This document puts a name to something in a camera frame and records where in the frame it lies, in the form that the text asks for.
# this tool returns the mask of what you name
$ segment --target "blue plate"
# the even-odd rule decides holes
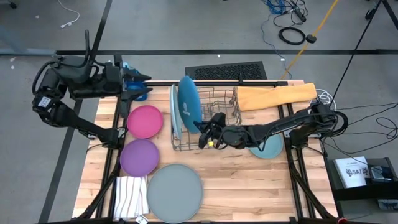
[[[178,108],[177,88],[175,87],[174,84],[170,89],[170,112],[172,115],[172,126],[174,134],[176,135],[177,139],[181,139],[182,120],[180,116],[180,110]]]
[[[184,76],[178,84],[178,108],[188,131],[193,134],[199,133],[193,122],[201,122],[200,99],[197,87],[189,76]]]
[[[277,157],[283,148],[282,136],[280,134],[269,137],[266,141],[266,148],[261,152],[257,147],[250,147],[249,150],[258,158],[273,159]]]

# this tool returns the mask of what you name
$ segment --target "wire dish rack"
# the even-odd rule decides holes
[[[226,125],[240,125],[242,122],[241,110],[238,105],[236,87],[230,89],[219,89],[215,87],[197,88],[201,103],[202,120],[209,121],[215,113],[223,112],[226,115]],[[198,147],[200,134],[189,133],[182,125],[181,139],[174,134],[173,126],[171,140],[173,149],[176,151],[191,151],[200,149]]]

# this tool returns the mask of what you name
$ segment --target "gray floor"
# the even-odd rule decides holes
[[[0,21],[15,32],[29,47],[58,50],[81,50],[84,30],[95,36],[105,0],[63,0],[66,7],[81,12],[78,22],[64,29],[61,24],[75,18],[63,10],[55,0],[20,1],[17,10],[0,6]],[[308,21],[301,26],[305,33],[315,30],[332,0],[307,0]],[[389,1],[398,14],[398,2]],[[364,14],[373,2],[365,0],[340,1],[310,49],[354,49],[365,25]],[[269,11],[258,0],[161,0],[113,2],[100,48],[113,49],[269,49],[262,43],[260,25]],[[281,18],[280,23],[290,19]],[[266,39],[278,49],[300,49],[283,43],[277,37],[278,28],[272,22],[264,26]],[[398,30],[381,6],[364,37],[361,49],[398,49]],[[31,110],[30,86],[39,67],[49,58],[0,57],[0,223],[35,223],[52,178],[60,152],[65,128],[52,128],[42,123]],[[286,55],[287,61],[293,55]],[[100,56],[107,61],[111,57]],[[269,79],[278,79],[283,64],[277,55],[186,55],[186,56],[125,56],[124,60],[153,79],[179,79],[184,68],[194,65],[250,62],[261,60]],[[294,79],[314,82],[317,88],[333,93],[349,56],[304,55],[291,72]],[[398,55],[357,55],[337,95],[338,108],[390,103],[397,101]],[[98,100],[86,100],[82,117],[93,120]],[[354,121],[380,108],[347,111]],[[396,109],[383,116],[397,121]],[[375,118],[350,126],[347,132],[385,129],[376,126]],[[336,139],[346,151],[357,151],[385,141],[374,135],[342,136]],[[68,220],[72,215],[76,192],[85,160],[88,141],[75,133],[68,154],[50,221]],[[398,142],[362,152],[355,156],[368,158],[390,157],[398,167]],[[329,149],[330,159],[346,157]],[[380,212],[373,201],[343,204],[348,218],[371,214],[358,220],[395,223],[395,213]]]

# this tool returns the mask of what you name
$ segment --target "wooden table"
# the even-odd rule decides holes
[[[289,80],[289,85],[303,83],[302,80]],[[205,198],[201,209],[192,220],[288,221],[289,217],[296,217],[285,151],[282,151],[275,159],[259,159],[248,150],[230,148],[221,151],[214,149],[174,151],[170,142],[169,91],[169,86],[155,86],[146,101],[134,101],[131,109],[140,105],[154,105],[161,110],[164,116],[162,130],[151,139],[160,150],[160,164],[156,170],[167,164],[183,163],[199,173],[205,188]],[[308,102],[293,103],[292,106],[296,112],[306,108]],[[95,123],[110,128],[115,107],[116,98],[101,99]],[[279,119],[277,107],[242,112],[242,124],[266,124],[277,119]],[[126,143],[133,139],[128,134]],[[98,143],[100,143],[98,140],[91,141],[90,146]],[[309,145],[320,150],[320,144],[316,139],[310,139]],[[79,216],[85,210],[99,191],[106,153],[107,149],[102,147],[93,148],[87,153],[73,211],[74,217]],[[308,149],[303,150],[303,155],[311,190],[323,206],[332,215],[337,216],[323,157]],[[308,209],[305,197],[300,188],[299,191],[304,214],[307,217]],[[109,198],[108,191],[103,215],[106,215],[108,211]],[[152,213],[146,217],[149,220],[158,220]]]

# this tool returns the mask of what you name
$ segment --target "striped towel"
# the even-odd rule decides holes
[[[135,218],[148,213],[146,177],[116,178],[115,219]]]

